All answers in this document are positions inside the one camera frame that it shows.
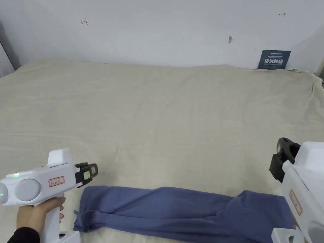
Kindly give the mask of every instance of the gray circular cap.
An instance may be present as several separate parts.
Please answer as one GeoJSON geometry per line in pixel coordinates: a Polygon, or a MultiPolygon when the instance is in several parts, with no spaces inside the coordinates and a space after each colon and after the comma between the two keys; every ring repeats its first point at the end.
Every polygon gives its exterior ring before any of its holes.
{"type": "Polygon", "coordinates": [[[6,203],[7,201],[8,201],[7,186],[0,182],[0,203],[6,203]]]}
{"type": "Polygon", "coordinates": [[[41,191],[41,185],[37,180],[24,179],[16,185],[15,195],[16,197],[24,202],[31,201],[41,191]]]}

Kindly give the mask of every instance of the human hand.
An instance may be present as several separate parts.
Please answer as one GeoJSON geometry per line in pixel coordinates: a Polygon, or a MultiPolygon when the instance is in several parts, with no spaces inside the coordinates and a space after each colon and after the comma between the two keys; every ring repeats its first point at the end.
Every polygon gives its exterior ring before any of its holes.
{"type": "MultiPolygon", "coordinates": [[[[60,207],[60,211],[62,211],[64,202],[65,197],[54,197],[38,204],[36,207],[33,205],[20,206],[17,214],[17,229],[29,227],[36,230],[40,235],[44,229],[46,214],[57,207],[60,207]]],[[[60,219],[63,219],[63,217],[64,215],[60,213],[60,219]]]]}

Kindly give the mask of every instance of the white wall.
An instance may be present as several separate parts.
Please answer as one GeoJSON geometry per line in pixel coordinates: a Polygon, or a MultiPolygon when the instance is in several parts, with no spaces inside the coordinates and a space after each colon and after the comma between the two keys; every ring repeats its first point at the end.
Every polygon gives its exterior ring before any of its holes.
{"type": "Polygon", "coordinates": [[[0,40],[15,67],[70,58],[257,68],[268,49],[291,50],[287,68],[319,73],[323,8],[323,0],[10,0],[1,2],[0,40]]]}
{"type": "Polygon", "coordinates": [[[14,72],[14,68],[12,67],[11,62],[8,59],[8,56],[0,43],[0,78],[13,72],[14,72]]]}

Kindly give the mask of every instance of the gripper handle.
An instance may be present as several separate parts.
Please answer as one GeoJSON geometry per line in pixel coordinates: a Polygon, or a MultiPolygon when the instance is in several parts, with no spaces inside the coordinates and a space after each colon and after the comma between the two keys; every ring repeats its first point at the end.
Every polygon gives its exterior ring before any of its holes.
{"type": "Polygon", "coordinates": [[[45,227],[40,235],[40,243],[56,243],[60,240],[60,208],[46,214],[45,227]]]}

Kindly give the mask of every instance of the black sleeve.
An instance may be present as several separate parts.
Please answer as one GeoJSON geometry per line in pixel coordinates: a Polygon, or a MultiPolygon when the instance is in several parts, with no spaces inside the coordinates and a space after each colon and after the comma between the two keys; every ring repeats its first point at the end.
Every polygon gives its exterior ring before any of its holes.
{"type": "Polygon", "coordinates": [[[32,228],[22,227],[14,232],[7,243],[40,243],[40,235],[32,228]]]}

